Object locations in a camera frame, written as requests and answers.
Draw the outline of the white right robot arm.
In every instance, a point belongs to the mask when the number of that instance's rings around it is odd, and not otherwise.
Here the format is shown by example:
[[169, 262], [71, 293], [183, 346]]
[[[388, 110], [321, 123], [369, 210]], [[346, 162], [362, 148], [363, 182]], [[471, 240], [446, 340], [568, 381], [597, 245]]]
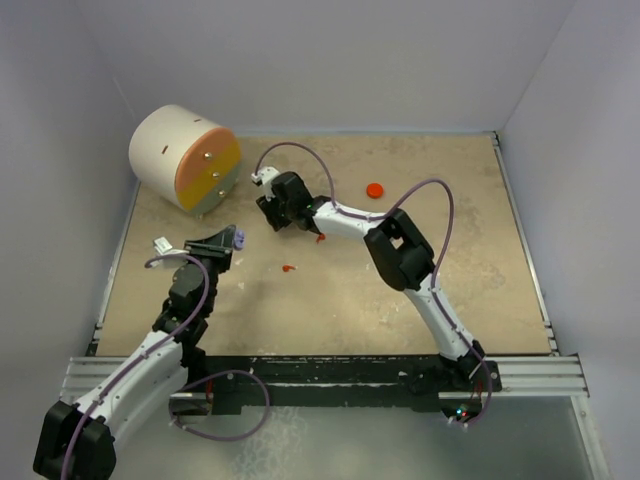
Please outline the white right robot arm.
[[376, 270], [391, 289], [407, 296], [435, 340], [446, 383], [467, 391], [479, 380], [493, 390], [484, 352], [456, 316], [438, 280], [441, 264], [410, 216], [399, 207], [386, 214], [347, 207], [327, 196], [312, 196], [295, 172], [264, 167], [251, 174], [261, 188], [256, 201], [271, 227], [291, 224], [303, 231], [362, 241]]

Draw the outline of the purple earbud charging case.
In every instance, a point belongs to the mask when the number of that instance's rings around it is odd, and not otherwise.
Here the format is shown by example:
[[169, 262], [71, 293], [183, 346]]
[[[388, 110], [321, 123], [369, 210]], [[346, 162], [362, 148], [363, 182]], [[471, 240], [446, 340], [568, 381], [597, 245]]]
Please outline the purple earbud charging case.
[[233, 248], [236, 251], [241, 251], [246, 245], [246, 233], [244, 230], [237, 228], [234, 232]]

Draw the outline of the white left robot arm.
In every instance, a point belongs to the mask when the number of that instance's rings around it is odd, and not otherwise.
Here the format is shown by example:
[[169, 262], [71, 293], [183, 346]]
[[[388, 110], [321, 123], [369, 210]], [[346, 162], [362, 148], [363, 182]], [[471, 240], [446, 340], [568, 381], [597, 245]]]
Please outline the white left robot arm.
[[228, 225], [188, 240], [180, 249], [154, 242], [148, 268], [172, 270], [168, 296], [141, 344], [98, 386], [72, 403], [57, 401], [46, 413], [34, 471], [46, 479], [107, 479], [116, 450], [158, 404], [181, 389], [194, 392], [206, 378], [197, 344], [214, 309], [217, 284], [229, 270], [245, 234]]

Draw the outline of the orange round cap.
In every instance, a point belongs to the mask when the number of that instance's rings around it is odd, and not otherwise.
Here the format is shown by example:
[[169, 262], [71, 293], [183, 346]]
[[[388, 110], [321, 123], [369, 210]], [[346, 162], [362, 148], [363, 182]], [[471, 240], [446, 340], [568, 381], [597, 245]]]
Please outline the orange round cap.
[[379, 199], [384, 193], [384, 187], [379, 183], [369, 183], [366, 187], [366, 194], [369, 198]]

